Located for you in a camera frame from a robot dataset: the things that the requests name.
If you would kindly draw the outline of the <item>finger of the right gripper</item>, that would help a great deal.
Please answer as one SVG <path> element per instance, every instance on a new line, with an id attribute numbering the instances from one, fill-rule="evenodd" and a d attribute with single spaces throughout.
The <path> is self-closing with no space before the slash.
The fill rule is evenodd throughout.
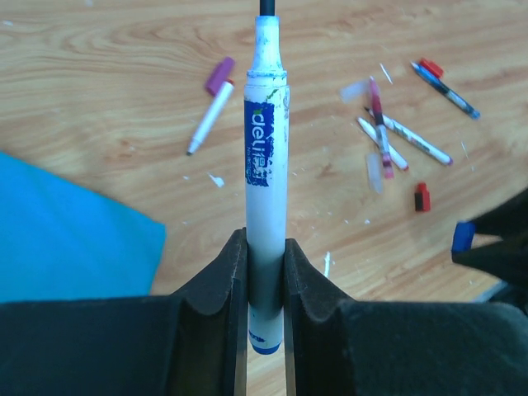
<path id="1" fill-rule="evenodd" d="M 526 305 L 527 194 L 519 193 L 468 221 L 476 227 L 472 247 L 467 252 L 451 253 L 452 262 L 499 279 L 474 301 Z"/>

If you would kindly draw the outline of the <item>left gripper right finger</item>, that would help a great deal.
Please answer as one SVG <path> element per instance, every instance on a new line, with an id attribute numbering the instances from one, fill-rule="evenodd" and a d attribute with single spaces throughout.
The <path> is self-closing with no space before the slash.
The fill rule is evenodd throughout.
<path id="1" fill-rule="evenodd" d="M 524 395 L 527 318 L 509 304 L 358 301 L 285 244 L 290 395 Z"/>

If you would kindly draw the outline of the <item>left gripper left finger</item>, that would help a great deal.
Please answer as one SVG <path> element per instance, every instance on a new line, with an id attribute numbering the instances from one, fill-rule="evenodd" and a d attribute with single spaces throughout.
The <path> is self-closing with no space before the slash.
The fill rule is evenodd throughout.
<path id="1" fill-rule="evenodd" d="M 4 395 L 243 395 L 247 244 L 170 295 L 3 304 Z"/>

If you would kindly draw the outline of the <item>blue marker cap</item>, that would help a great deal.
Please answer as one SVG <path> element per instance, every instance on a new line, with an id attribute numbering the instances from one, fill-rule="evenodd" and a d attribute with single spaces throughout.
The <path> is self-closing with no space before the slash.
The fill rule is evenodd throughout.
<path id="1" fill-rule="evenodd" d="M 476 227 L 472 222 L 460 221 L 455 226 L 453 240 L 451 244 L 451 253 L 458 254 L 467 252 L 471 249 Z"/>

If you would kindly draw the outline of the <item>white whiteboard marker purple end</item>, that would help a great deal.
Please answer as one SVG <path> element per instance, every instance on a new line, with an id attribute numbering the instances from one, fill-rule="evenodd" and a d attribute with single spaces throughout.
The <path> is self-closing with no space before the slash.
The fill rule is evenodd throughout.
<path id="1" fill-rule="evenodd" d="M 399 137 L 407 140 L 410 144 L 415 146 L 417 149 L 426 153 L 430 157 L 434 158 L 437 162 L 449 166 L 453 164 L 453 159 L 447 153 L 443 152 L 436 146 L 430 144 L 422 136 L 411 131 L 406 126 L 400 124 L 394 119 L 389 118 L 386 115 L 383 115 L 384 124 L 389 129 L 392 130 Z"/>

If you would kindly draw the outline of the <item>white blue deli marker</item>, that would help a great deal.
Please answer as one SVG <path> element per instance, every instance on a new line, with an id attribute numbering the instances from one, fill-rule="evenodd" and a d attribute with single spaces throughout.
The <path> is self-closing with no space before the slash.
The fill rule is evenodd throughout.
<path id="1" fill-rule="evenodd" d="M 289 128 L 290 87 L 281 62 L 280 19 L 275 2 L 261 1 L 244 87 L 248 336 L 261 355 L 276 352 L 283 339 Z"/>

